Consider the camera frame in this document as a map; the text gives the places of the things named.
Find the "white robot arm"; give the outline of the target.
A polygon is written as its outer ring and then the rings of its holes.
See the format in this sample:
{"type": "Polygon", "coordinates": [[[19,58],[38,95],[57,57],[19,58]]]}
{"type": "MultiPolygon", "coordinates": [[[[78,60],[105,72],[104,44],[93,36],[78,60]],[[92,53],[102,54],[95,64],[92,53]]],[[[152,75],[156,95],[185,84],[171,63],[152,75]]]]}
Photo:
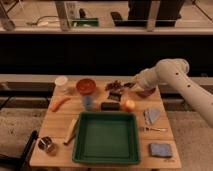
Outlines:
{"type": "Polygon", "coordinates": [[[188,77],[189,69],[185,59],[162,59],[152,68],[141,70],[128,85],[150,91],[160,83],[168,84],[213,128],[213,94],[188,77]]]}

